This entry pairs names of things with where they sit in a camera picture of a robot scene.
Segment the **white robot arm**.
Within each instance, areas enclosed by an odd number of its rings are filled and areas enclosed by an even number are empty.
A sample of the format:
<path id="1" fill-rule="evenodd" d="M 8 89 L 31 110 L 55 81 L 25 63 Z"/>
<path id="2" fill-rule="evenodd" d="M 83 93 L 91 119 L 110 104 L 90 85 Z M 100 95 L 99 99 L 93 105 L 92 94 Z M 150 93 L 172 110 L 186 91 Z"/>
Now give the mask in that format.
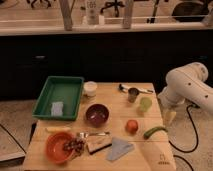
<path id="1" fill-rule="evenodd" d="M 207 67 L 193 62 L 170 70 L 165 77 L 166 86 L 157 95 L 163 107 L 165 126 L 172 123 L 176 116 L 174 108 L 189 100 L 209 114 L 213 114 L 213 87 L 205 81 L 209 75 Z"/>

